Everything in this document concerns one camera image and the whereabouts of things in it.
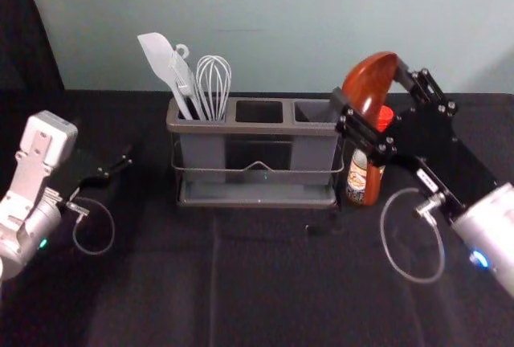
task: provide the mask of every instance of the whisk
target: whisk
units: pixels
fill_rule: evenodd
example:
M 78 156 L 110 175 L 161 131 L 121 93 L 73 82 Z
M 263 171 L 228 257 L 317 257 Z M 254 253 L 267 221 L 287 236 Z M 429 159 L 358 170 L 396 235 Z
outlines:
M 230 65 L 222 56 L 206 55 L 200 58 L 196 66 L 195 91 L 209 120 L 222 120 L 225 116 L 231 81 Z

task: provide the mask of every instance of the red bottle cap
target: red bottle cap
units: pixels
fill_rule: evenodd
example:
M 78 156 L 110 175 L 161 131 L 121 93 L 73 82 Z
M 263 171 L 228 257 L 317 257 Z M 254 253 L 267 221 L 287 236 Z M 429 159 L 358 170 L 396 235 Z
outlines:
M 387 106 L 382 106 L 380 108 L 380 113 L 378 114 L 378 124 L 377 129 L 379 132 L 383 132 L 387 129 L 387 126 L 391 123 L 394 118 L 394 111 Z

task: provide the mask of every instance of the black table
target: black table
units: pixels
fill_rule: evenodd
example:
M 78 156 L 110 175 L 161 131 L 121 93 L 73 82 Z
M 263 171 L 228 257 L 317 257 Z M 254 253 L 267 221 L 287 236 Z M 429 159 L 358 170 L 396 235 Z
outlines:
M 513 98 L 456 99 L 459 136 L 501 180 L 514 180 Z M 365 209 L 178 209 L 168 173 L 168 100 L 145 92 L 0 95 L 4 191 L 33 112 L 78 117 L 77 146 L 98 157 L 146 131 L 134 167 L 91 192 L 115 217 L 115 247 L 103 257 L 81 255 L 66 215 L 34 262 L 5 283 L 2 346 L 512 346 L 514 300 L 467 261 L 450 229 L 441 226 L 447 269 L 438 283 L 410 284 L 388 264 L 381 208 L 394 191 L 415 185 L 399 169 L 386 169 L 378 204 Z M 408 102 L 390 96 L 395 108 Z M 427 274 L 437 253 L 430 230 L 410 216 L 418 199 L 394 206 L 388 233 L 398 262 Z M 334 221 L 339 235 L 305 235 L 307 224 Z M 104 241 L 107 224 L 91 225 L 88 241 Z

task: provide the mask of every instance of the black curtain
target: black curtain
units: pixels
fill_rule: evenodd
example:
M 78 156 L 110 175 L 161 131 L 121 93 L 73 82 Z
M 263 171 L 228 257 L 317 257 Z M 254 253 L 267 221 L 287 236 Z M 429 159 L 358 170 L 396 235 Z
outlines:
M 64 90 L 34 0 L 0 0 L 0 90 L 37 95 Z

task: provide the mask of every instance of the gray utensil caddy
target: gray utensil caddy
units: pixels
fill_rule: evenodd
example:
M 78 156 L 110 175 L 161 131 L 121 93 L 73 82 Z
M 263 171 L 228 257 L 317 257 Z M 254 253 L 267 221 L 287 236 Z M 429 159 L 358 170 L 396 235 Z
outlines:
M 336 205 L 344 167 L 336 119 L 328 100 L 234 97 L 223 121 L 185 120 L 171 100 L 178 205 Z

